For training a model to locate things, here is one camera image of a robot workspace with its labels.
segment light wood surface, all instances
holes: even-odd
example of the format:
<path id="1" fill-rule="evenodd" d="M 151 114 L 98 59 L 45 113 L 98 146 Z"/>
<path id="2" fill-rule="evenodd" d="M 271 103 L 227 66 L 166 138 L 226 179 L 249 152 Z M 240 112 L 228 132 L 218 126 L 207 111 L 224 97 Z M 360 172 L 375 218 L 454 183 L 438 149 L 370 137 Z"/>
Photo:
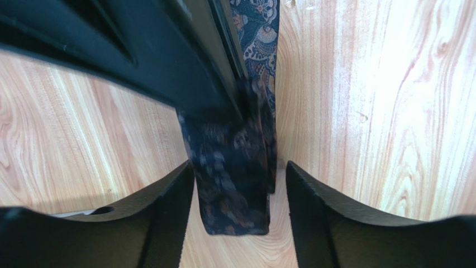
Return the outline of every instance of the light wood surface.
<path id="1" fill-rule="evenodd" d="M 281 0 L 279 157 L 373 207 L 476 213 L 476 1 Z M 186 159 L 172 109 L 0 55 L 0 205 L 97 208 Z M 210 237 L 197 197 L 181 267 L 296 267 L 284 172 L 264 237 Z"/>

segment blue paisley fabric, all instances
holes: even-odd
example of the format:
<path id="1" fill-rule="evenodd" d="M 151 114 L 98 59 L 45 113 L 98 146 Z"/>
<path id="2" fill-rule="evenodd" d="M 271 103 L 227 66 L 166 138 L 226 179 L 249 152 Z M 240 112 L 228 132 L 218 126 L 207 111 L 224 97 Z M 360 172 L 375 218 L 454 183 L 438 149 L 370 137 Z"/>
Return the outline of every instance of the blue paisley fabric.
<path id="1" fill-rule="evenodd" d="M 277 166 L 274 81 L 279 0 L 230 0 L 230 4 L 250 77 L 239 82 L 246 96 L 246 122 L 219 125 L 177 114 L 207 233 L 265 235 Z"/>

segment wooden floor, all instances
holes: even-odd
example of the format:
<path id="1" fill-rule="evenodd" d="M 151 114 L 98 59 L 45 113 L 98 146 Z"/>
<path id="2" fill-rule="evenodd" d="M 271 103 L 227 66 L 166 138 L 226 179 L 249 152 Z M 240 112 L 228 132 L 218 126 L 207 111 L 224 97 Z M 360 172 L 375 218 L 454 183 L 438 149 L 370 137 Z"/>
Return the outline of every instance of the wooden floor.
<path id="1" fill-rule="evenodd" d="M 476 213 L 476 1 L 281 0 L 279 157 L 373 207 Z M 0 205 L 97 208 L 186 160 L 172 109 L 0 54 Z M 264 237 L 210 237 L 196 196 L 181 267 L 296 267 L 284 173 Z"/>

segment paisley scarf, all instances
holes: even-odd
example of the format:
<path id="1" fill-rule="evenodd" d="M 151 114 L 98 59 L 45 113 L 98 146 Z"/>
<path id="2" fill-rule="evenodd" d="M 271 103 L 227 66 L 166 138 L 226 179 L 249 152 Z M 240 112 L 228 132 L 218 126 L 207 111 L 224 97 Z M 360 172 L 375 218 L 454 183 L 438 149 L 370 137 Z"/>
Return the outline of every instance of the paisley scarf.
<path id="1" fill-rule="evenodd" d="M 230 0 L 230 4 L 250 78 L 239 82 L 248 116 L 240 126 L 198 122 L 182 112 L 178 118 L 207 233 L 265 235 L 277 165 L 274 82 L 279 0 Z"/>

